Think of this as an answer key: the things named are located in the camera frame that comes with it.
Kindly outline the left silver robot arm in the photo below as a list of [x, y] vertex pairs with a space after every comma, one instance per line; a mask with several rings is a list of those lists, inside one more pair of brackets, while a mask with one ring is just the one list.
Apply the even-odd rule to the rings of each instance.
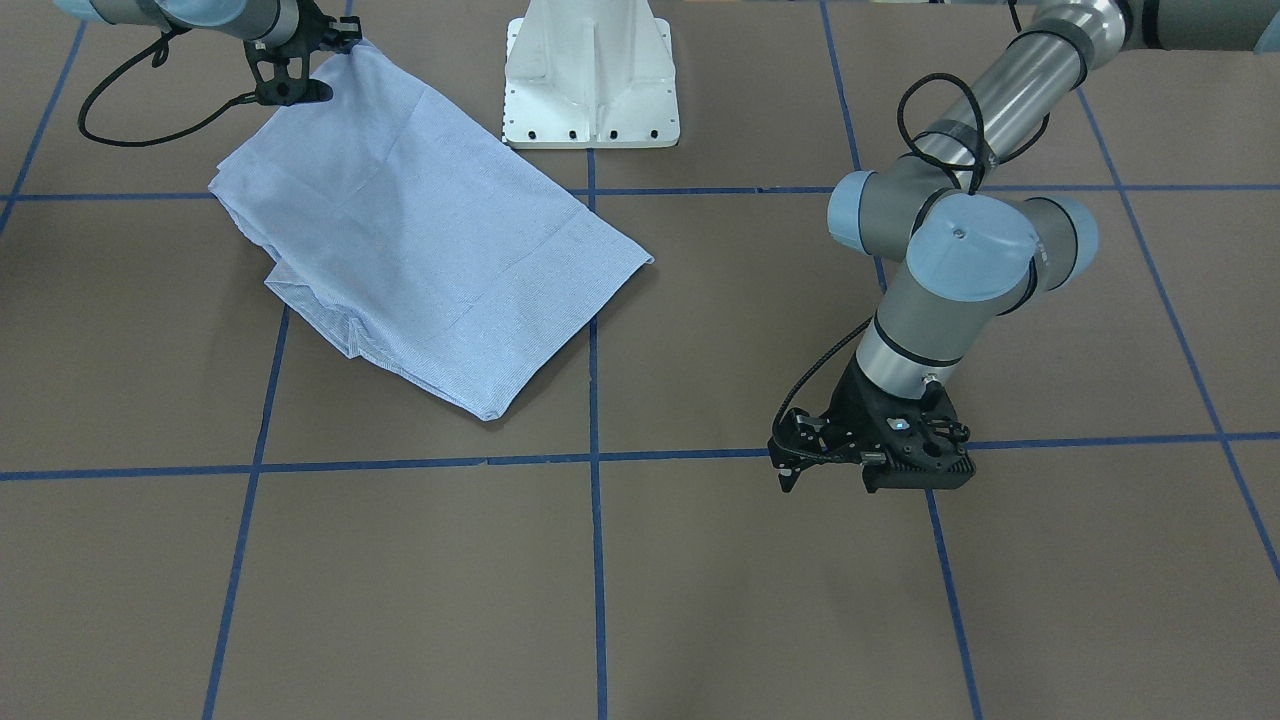
[[1071, 199], [1020, 202], [982, 193], [1043, 133], [1053, 106], [1130, 50], [1277, 50], [1275, 1], [1041, 1], [974, 83], [948, 73], [961, 99], [924, 129], [896, 111], [906, 152], [888, 170], [859, 170], [829, 196], [832, 238], [899, 269], [876, 313], [850, 336], [856, 351], [810, 414], [786, 397], [768, 452], [780, 488], [826, 464], [861, 469], [869, 492], [956, 489], [974, 477], [946, 386], [997, 316], [1062, 288], [1100, 249], [1091, 211]]

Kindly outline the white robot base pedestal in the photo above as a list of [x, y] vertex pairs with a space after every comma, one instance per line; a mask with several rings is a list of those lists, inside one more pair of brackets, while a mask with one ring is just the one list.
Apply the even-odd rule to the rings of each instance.
[[668, 149], [681, 138], [669, 22], [648, 1], [531, 1], [506, 27], [512, 149]]

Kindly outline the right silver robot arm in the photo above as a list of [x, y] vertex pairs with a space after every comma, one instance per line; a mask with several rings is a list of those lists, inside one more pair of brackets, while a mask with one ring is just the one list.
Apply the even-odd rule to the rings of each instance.
[[56, 1], [79, 20], [151, 26], [169, 38], [215, 31], [244, 44], [255, 101], [265, 106], [324, 102], [332, 90], [310, 77], [315, 53], [349, 53], [364, 40], [356, 15], [333, 17], [315, 1]]

